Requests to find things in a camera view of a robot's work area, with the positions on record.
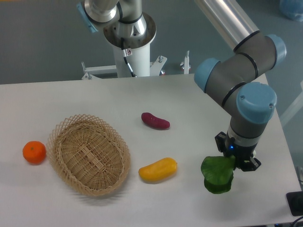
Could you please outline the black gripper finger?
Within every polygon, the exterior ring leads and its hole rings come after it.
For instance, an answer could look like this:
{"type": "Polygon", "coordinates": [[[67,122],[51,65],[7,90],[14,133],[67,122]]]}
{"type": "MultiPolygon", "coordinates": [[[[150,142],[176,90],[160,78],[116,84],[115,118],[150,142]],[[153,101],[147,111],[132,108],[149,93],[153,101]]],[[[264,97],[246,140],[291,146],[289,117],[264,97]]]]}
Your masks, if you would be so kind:
{"type": "Polygon", "coordinates": [[[241,163],[242,171],[255,171],[261,166],[261,162],[254,157],[251,157],[249,160],[244,160],[241,163]]]}
{"type": "Polygon", "coordinates": [[[226,139],[226,134],[224,132],[220,132],[215,136],[215,142],[216,142],[217,148],[218,148],[219,152],[223,153],[224,156],[225,156],[225,152],[226,152],[225,139],[226,139]]]}

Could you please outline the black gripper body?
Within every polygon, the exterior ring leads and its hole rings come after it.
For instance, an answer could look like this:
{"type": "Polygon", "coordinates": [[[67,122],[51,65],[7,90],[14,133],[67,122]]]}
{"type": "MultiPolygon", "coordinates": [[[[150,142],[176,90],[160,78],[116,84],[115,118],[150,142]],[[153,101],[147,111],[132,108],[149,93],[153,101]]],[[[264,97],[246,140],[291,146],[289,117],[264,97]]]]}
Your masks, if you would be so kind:
{"type": "Polygon", "coordinates": [[[234,168],[241,168],[241,163],[244,160],[249,160],[251,157],[253,157],[253,151],[256,147],[256,144],[253,146],[240,146],[236,144],[235,138],[229,138],[227,137],[225,139],[225,157],[234,156],[235,158],[235,164],[234,168]]]}

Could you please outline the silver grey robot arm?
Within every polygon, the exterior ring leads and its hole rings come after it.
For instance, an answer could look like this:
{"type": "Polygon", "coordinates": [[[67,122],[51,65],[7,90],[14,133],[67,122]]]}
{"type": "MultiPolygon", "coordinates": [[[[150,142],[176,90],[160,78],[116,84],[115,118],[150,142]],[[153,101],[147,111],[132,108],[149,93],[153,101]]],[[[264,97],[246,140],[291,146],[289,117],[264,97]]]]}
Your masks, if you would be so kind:
{"type": "MultiPolygon", "coordinates": [[[[277,102],[274,90],[256,79],[285,58],[285,43],[276,35],[263,35],[234,0],[198,0],[196,4],[234,56],[224,62],[203,61],[194,81],[231,116],[228,131],[215,137],[218,150],[226,157],[234,156],[235,166],[242,171],[254,171],[261,163],[253,152],[277,102]]],[[[85,0],[77,9],[88,29],[103,31],[112,45],[118,77],[159,75],[160,69],[150,64],[156,25],[142,11],[141,1],[85,0]]]]}

